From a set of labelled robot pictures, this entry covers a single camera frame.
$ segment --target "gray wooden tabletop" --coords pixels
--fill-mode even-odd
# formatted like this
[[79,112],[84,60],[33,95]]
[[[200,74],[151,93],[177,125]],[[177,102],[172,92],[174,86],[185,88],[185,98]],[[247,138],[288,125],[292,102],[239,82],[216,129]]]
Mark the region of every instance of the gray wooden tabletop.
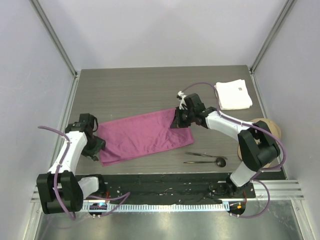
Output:
[[[245,121],[262,118],[257,94],[245,65],[82,70],[69,122],[77,121],[81,113],[90,113],[103,123],[173,108],[179,104],[176,99],[178,91],[190,84],[214,84],[238,79],[245,80],[253,106],[224,112]],[[217,105],[214,92],[207,85],[194,86],[186,93],[197,93],[206,107]],[[222,173],[232,172],[239,166],[238,143],[234,139],[197,125],[192,125],[191,131],[195,140],[192,145],[111,166],[102,167],[100,162],[92,162],[81,156],[76,174]],[[214,163],[185,164],[186,161],[210,160],[185,152],[222,155],[228,160],[223,168]]]

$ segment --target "magenta cloth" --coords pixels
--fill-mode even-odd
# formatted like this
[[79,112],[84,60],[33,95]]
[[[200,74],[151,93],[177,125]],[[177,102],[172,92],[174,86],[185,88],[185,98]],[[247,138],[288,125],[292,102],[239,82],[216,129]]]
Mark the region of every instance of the magenta cloth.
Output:
[[100,123],[98,136],[105,140],[100,162],[109,166],[193,144],[189,128],[170,128],[174,116],[172,108]]

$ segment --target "white enclosure wall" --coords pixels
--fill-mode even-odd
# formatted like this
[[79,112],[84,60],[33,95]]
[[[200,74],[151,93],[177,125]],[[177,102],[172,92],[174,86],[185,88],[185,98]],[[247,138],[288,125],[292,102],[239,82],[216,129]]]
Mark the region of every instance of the white enclosure wall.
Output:
[[0,1],[0,239],[20,240],[73,77],[28,0]]
[[268,116],[283,132],[285,169],[298,179],[320,228],[320,3],[296,1],[256,71]]
[[286,0],[39,0],[74,67],[251,66]]

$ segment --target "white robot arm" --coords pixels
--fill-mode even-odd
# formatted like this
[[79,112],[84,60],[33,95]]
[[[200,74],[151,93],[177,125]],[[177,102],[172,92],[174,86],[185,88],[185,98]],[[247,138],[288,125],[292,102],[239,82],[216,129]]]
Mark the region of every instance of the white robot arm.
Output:
[[279,156],[280,149],[274,139],[249,127],[255,124],[270,132],[265,122],[245,122],[225,115],[229,119],[227,120],[220,115],[223,113],[219,114],[214,107],[206,108],[196,93],[185,95],[180,91],[177,98],[180,105],[175,110],[171,128],[187,128],[191,123],[196,123],[204,128],[222,132],[239,142],[242,163],[226,180],[229,183],[229,194],[241,191],[261,168]]
[[[106,186],[101,175],[89,175],[79,181],[74,175],[80,155],[97,161],[96,154],[106,146],[104,140],[93,135],[95,123],[98,128],[97,119],[93,115],[85,113],[80,114],[78,122],[69,124],[65,129],[69,141],[64,141],[56,161],[48,172],[39,174],[36,183],[45,214],[63,212],[53,189],[54,176],[63,157],[63,162],[57,173],[58,192],[69,212],[78,212],[82,208],[83,200],[92,193],[99,195],[106,193]],[[69,149],[64,156],[68,143]]]

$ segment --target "white towel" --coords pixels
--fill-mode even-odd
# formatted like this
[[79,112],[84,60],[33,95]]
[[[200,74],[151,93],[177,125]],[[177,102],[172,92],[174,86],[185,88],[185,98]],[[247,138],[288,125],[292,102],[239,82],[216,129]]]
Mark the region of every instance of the white towel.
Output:
[[215,87],[219,94],[221,110],[248,109],[252,106],[245,80],[217,82]]

